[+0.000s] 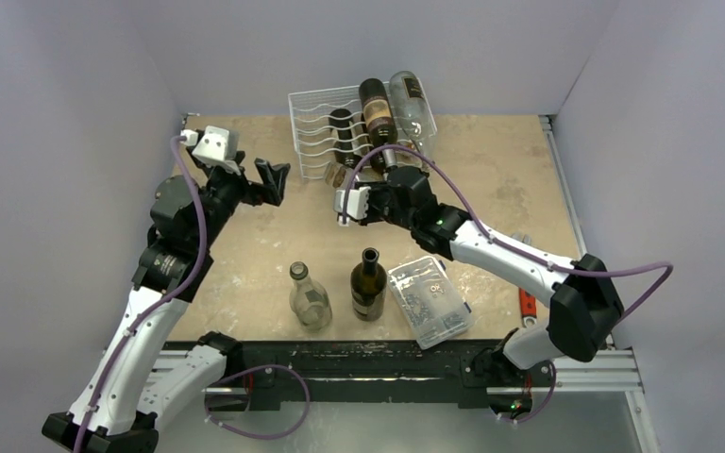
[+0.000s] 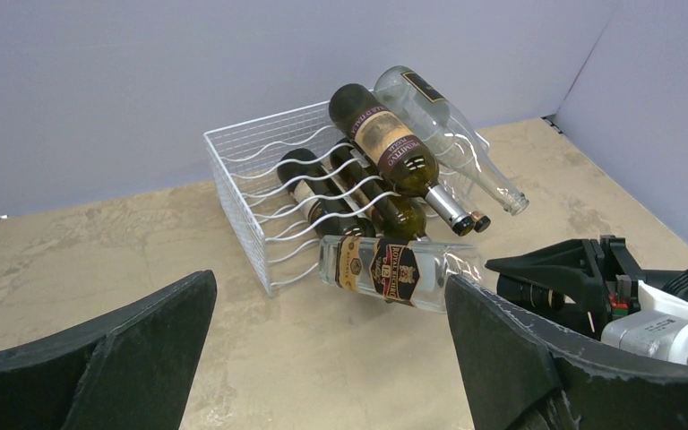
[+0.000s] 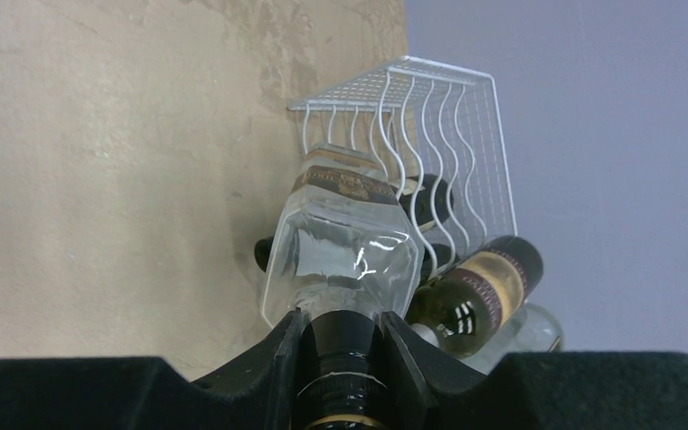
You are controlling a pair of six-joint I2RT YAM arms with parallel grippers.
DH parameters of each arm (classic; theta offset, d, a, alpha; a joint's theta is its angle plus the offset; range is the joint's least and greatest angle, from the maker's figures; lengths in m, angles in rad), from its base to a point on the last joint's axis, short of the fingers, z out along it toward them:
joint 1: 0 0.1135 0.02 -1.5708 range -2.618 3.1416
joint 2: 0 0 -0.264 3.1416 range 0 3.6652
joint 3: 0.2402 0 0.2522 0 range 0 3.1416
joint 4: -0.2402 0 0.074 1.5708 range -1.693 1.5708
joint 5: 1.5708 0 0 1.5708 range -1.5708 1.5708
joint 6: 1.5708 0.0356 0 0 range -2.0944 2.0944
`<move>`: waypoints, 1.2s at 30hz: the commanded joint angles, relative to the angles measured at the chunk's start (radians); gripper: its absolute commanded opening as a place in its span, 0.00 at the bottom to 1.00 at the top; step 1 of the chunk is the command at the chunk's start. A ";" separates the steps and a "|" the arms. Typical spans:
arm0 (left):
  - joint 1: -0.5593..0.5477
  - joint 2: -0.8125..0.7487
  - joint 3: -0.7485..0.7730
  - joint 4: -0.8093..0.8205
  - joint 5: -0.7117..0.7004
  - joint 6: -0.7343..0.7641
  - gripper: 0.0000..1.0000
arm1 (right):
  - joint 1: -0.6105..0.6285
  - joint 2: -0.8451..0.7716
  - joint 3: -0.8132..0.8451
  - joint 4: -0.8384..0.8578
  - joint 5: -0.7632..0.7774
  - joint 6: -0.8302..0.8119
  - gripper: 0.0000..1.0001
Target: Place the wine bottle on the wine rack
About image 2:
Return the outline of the square clear liquor bottle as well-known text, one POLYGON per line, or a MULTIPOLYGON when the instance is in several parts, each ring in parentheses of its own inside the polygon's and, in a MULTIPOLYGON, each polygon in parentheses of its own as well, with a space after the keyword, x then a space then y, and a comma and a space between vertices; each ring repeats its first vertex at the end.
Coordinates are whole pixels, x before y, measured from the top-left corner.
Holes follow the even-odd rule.
POLYGON ((488 270, 478 249, 469 244, 388 237, 324 236, 319 274, 333 287, 445 314, 445 288, 460 276, 486 287, 488 270))

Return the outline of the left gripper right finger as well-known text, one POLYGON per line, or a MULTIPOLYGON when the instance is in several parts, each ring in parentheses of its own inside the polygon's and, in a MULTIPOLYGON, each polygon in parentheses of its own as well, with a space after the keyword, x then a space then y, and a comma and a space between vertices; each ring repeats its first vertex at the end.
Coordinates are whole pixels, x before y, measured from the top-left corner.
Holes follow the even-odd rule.
POLYGON ((477 429, 688 429, 688 365, 609 347, 472 279, 444 290, 477 429))

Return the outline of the dark green wine bottle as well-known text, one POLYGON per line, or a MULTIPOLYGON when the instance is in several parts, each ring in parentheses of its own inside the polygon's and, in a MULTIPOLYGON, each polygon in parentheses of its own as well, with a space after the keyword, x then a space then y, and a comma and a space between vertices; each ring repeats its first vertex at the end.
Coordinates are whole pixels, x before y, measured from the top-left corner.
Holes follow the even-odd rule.
POLYGON ((376 237, 373 223, 362 215, 351 215, 354 205, 331 178, 314 180, 328 175, 316 155, 306 148, 294 149, 281 159, 277 177, 289 195, 301 206, 299 210, 310 224, 319 223, 314 232, 324 236, 376 237))

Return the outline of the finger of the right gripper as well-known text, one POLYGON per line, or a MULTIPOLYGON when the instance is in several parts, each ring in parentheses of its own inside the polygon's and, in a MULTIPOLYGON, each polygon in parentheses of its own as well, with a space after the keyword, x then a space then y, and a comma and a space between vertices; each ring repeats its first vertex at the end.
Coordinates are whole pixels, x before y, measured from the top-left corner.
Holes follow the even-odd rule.
POLYGON ((490 259, 496 294, 592 339, 611 321, 595 239, 568 239, 518 256, 490 259))

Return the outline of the clear glass wine bottle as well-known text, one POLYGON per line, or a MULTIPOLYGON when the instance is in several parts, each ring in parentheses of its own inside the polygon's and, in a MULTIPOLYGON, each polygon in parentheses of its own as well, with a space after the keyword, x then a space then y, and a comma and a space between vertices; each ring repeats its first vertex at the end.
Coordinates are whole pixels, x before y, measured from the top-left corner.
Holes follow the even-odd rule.
POLYGON ((378 78, 374 95, 433 152, 442 183, 464 207, 473 207, 477 186, 512 216, 528 208, 525 194, 489 158, 488 141, 420 74, 395 65, 378 78))

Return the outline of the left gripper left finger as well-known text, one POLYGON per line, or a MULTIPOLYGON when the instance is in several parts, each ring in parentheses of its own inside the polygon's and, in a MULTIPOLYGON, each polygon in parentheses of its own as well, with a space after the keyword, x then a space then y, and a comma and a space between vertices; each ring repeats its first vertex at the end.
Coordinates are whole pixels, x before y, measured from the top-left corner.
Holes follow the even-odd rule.
POLYGON ((0 351, 0 429, 177 429, 218 296, 211 271, 0 351))

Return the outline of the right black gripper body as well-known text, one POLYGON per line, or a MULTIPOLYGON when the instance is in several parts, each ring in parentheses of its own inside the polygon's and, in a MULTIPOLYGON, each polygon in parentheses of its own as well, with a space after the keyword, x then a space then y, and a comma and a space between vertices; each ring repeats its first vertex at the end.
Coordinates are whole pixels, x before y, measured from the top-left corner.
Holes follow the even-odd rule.
POLYGON ((587 287, 584 334, 599 340, 606 326, 640 310, 638 281, 643 272, 623 237, 584 241, 587 287))

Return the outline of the olive green wine bottle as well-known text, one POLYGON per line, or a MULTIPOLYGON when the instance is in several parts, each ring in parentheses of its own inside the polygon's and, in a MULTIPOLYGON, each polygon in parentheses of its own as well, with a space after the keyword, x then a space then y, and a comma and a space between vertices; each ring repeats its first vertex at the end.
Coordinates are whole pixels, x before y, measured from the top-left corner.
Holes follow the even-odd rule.
POLYGON ((331 96, 328 112, 396 193, 425 201, 459 237, 474 230, 474 217, 440 184, 434 154, 368 88, 341 86, 331 96))

